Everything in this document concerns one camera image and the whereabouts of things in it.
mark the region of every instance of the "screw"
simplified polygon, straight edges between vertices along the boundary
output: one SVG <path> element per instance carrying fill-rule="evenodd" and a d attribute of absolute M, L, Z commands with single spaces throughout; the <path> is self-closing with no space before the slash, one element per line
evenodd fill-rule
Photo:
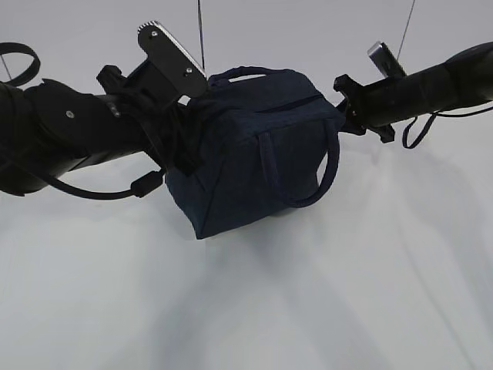
<path fill-rule="evenodd" d="M 120 118 L 120 116 L 121 116 L 122 114 L 118 111 L 118 108 L 116 108 L 115 104 L 110 103 L 110 104 L 108 104 L 108 106 L 109 106 L 109 110 L 111 110 L 111 113 L 113 113 L 113 115 L 114 115 L 116 118 Z"/>
<path fill-rule="evenodd" d="M 183 73 L 183 75 L 185 77 L 188 77 L 189 75 L 191 75 L 193 73 L 193 69 L 191 69 L 190 67 L 186 69 L 185 73 Z"/>

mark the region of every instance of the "black cable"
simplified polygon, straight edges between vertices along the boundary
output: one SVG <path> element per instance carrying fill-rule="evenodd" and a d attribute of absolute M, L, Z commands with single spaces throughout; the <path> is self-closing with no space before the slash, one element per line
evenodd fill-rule
<path fill-rule="evenodd" d="M 30 163 L 26 163 L 23 159 L 19 158 L 15 154 L 12 154 L 11 151 L 2 144 L 0 144 L 0 156 L 3 157 L 5 160 L 15 164 L 17 167 L 24 170 L 25 172 L 30 173 L 34 177 L 37 177 L 40 180 L 46 182 L 48 185 L 51 185 L 52 187 L 75 197 L 91 200 L 118 200 L 135 195 L 133 190 L 125 190 L 118 193 L 96 193 L 73 187 L 71 185 L 68 185 L 67 183 L 58 180 L 48 173 L 44 173 L 43 171 L 36 168 L 36 166 L 33 166 Z"/>
<path fill-rule="evenodd" d="M 436 120 L 436 118 L 437 118 L 437 114 L 433 113 L 431 115 L 431 117 L 428 119 L 428 121 L 426 122 L 426 124 L 424 125 L 423 130 L 420 132 L 420 134 L 418 135 L 416 140 L 414 140 L 414 142 L 412 144 L 408 144 L 407 138 L 409 136 L 409 131 L 411 130 L 411 127 L 414 126 L 414 124 L 418 121 L 417 117 L 414 118 L 413 122 L 411 122 L 409 125 L 407 125 L 407 127 L 404 129 L 404 132 L 402 134 L 402 145 L 403 145 L 403 147 L 406 149 L 414 149 L 416 146 L 418 146 L 419 143 L 421 141 L 423 141 L 424 137 L 428 134 L 428 131 L 430 130 L 431 125 Z"/>
<path fill-rule="evenodd" d="M 486 112 L 491 112 L 493 110 L 493 106 L 490 106 L 489 108 L 481 109 L 476 112 L 471 112 L 471 113 L 462 113 L 462 114 L 443 114 L 443 113 L 436 113 L 436 116 L 439 117 L 447 117 L 447 118 L 465 118 L 465 117 L 471 117 L 471 116 L 476 116 L 478 114 L 486 113 Z"/>

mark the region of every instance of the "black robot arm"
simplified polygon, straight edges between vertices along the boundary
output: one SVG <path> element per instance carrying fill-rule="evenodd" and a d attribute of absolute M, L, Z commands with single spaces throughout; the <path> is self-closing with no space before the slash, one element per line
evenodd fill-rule
<path fill-rule="evenodd" d="M 104 96 L 82 94 L 51 79 L 22 91 L 13 85 L 35 76 L 39 59 L 24 45 L 0 45 L 1 54 L 23 52 L 34 58 L 21 78 L 0 83 L 0 190 L 24 195 L 50 184 L 74 195 L 111 200 L 143 197 L 163 183 L 170 167 L 193 172 L 199 159 L 187 150 L 179 129 L 183 108 L 178 100 L 206 91 L 205 72 L 158 22 L 139 28 L 139 44 L 147 59 L 130 76 L 115 66 L 100 72 Z M 137 180 L 130 190 L 84 192 L 56 179 L 139 151 L 161 170 Z"/>

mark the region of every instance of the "suspension string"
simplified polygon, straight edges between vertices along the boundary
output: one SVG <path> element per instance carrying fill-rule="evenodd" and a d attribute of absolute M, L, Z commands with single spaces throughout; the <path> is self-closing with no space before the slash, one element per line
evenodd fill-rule
<path fill-rule="evenodd" d="M 413 5 L 411 6 L 409 17 L 407 17 L 406 29 L 404 30 L 404 34 L 402 35 L 401 46 L 399 47 L 399 53 L 397 54 L 397 60 L 399 60 L 399 57 L 401 56 L 402 46 L 404 46 L 404 40 L 406 39 L 407 29 L 409 28 L 409 23 L 411 22 L 411 17 L 413 15 L 415 5 L 416 5 L 416 0 L 413 0 Z"/>
<path fill-rule="evenodd" d="M 202 51 L 202 68 L 205 71 L 206 70 L 206 57 L 205 57 L 205 52 L 204 52 L 204 45 L 203 45 L 203 21 L 202 21 L 202 2 L 201 0 L 198 0 L 198 13 L 199 13 L 199 32 L 200 32 L 200 49 Z"/>
<path fill-rule="evenodd" d="M 3 66 L 5 67 L 5 70 L 7 71 L 8 79 L 12 81 L 12 75 L 10 74 L 10 71 L 8 70 L 7 63 L 5 62 L 3 55 L 0 55 L 0 58 L 2 58 Z"/>

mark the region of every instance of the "black mount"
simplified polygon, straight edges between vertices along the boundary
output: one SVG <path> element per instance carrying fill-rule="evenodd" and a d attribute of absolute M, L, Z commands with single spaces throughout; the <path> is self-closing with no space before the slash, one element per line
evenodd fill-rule
<path fill-rule="evenodd" d="M 362 86 L 348 75 L 336 78 L 334 90 L 342 93 L 346 98 L 337 107 L 346 114 L 346 123 L 341 131 L 363 136 L 367 130 L 370 130 L 380 136 L 382 143 L 391 143 L 395 141 L 395 130 L 392 125 L 372 126 L 368 124 L 365 114 L 365 96 L 369 89 L 382 88 L 391 80 L 404 78 L 406 72 L 383 42 L 377 42 L 372 46 L 368 50 L 368 56 L 385 79 L 370 86 Z"/>

